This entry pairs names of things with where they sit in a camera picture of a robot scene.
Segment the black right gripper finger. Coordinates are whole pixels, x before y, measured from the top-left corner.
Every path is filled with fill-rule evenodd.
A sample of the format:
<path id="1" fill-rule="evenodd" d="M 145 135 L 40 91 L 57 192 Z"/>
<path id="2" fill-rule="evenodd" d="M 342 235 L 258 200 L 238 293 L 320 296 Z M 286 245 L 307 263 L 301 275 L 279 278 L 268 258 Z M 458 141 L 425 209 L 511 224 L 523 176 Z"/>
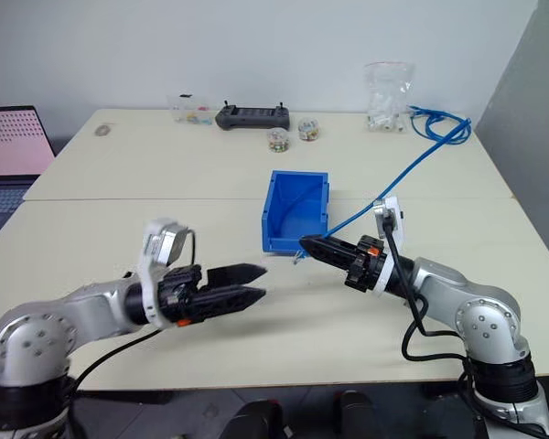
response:
<path id="1" fill-rule="evenodd" d="M 338 256 L 332 256 L 332 257 L 328 257 L 328 258 L 324 258 L 324 259 L 316 259 L 316 258 L 314 258 L 314 257 L 312 257 L 312 258 L 314 258 L 314 259 L 316 259 L 316 260 L 318 260 L 318 261 L 320 261 L 320 262 L 323 262 L 323 263 L 325 263 L 325 264 L 328 264 L 328 265 L 334 266 L 334 267 L 336 267 L 336 268 L 339 268 L 339 269 L 341 269 L 341 270 L 343 270 L 343 271 L 347 271 L 347 270 L 350 268 L 351 264 L 352 264 L 352 263 L 354 262 L 354 260 L 356 259 L 356 257 L 353 258 L 353 259 L 351 259 L 351 258 L 340 258 L 340 257 L 338 257 Z"/>
<path id="2" fill-rule="evenodd" d="M 312 257 L 324 259 L 332 256 L 355 258 L 361 250 L 354 244 L 323 235 L 307 235 L 300 239 L 301 247 Z"/>

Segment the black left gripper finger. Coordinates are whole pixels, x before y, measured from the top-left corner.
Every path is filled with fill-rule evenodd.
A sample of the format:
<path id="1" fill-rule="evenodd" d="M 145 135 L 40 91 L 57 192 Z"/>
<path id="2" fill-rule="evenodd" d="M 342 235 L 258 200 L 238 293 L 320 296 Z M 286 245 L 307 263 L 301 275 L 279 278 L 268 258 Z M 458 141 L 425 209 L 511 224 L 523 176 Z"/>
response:
<path id="1" fill-rule="evenodd" d="M 222 288 L 231 285 L 244 285 L 253 282 L 267 273 L 267 269 L 250 263 L 237 263 L 209 269 L 208 288 Z"/>
<path id="2" fill-rule="evenodd" d="M 199 293 L 195 298 L 195 317 L 213 318 L 241 312 L 265 294 L 264 289 L 254 287 L 225 287 Z"/>

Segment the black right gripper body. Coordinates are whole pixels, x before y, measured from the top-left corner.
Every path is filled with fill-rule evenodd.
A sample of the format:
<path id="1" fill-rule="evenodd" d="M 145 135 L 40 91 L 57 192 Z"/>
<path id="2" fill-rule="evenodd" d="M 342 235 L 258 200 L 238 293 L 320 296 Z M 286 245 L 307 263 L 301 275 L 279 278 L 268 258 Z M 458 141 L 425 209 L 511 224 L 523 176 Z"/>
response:
<path id="1" fill-rule="evenodd" d="M 361 292 L 373 290 L 381 276 L 386 258 L 383 241 L 362 235 L 356 245 L 356 256 L 349 265 L 344 284 Z"/>

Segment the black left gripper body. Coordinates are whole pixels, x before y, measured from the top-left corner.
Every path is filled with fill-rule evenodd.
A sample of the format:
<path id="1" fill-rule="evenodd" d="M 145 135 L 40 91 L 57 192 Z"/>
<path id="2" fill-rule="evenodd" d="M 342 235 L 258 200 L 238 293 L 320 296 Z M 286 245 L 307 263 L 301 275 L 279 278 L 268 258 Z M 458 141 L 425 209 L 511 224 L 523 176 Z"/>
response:
<path id="1" fill-rule="evenodd" d="M 193 305 L 200 280 L 198 264 L 170 269 L 163 276 L 158 284 L 157 299 L 160 313 L 168 322 L 183 327 L 206 320 Z"/>

